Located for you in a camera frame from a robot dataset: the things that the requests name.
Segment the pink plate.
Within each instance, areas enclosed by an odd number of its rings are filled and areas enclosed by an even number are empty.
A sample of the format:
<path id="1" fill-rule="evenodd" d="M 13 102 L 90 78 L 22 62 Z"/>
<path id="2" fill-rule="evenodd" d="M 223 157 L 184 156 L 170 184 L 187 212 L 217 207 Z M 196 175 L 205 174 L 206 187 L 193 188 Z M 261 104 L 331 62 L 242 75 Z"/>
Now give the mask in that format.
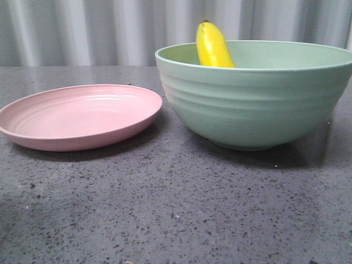
<path id="1" fill-rule="evenodd" d="M 44 151 L 107 146 L 146 129 L 162 106 L 155 92 L 130 85 L 94 84 L 36 93 L 1 109 L 1 132 Z"/>

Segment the yellow banana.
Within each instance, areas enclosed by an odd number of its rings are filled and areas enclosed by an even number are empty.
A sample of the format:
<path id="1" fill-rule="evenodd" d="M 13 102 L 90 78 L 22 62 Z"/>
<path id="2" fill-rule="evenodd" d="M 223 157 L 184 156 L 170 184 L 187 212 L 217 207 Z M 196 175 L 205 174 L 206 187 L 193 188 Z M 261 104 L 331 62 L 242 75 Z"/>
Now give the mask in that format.
<path id="1" fill-rule="evenodd" d="M 208 20 L 203 20 L 198 25 L 196 47 L 201 65 L 235 67 L 223 33 Z"/>

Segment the green ribbed bowl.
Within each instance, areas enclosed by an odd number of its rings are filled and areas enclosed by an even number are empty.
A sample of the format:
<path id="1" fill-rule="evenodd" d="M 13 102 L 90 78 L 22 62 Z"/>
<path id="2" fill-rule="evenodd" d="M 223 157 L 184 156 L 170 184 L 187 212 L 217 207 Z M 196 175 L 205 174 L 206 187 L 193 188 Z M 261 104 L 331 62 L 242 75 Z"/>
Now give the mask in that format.
<path id="1" fill-rule="evenodd" d="M 155 54 L 170 106 L 195 133 L 219 146 L 264 150 L 324 122 L 351 77 L 351 52 L 285 41 L 229 41 L 233 68 L 199 63 L 194 43 Z"/>

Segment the grey curtain backdrop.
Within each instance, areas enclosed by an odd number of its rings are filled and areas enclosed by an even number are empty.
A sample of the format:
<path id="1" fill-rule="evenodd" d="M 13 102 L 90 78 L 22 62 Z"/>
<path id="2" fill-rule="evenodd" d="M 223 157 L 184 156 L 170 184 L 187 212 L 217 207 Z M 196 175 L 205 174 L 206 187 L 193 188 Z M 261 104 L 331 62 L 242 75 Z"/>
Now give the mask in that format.
<path id="1" fill-rule="evenodd" d="M 154 65 L 205 19 L 227 40 L 351 48 L 351 1 L 1 1 L 1 66 Z"/>

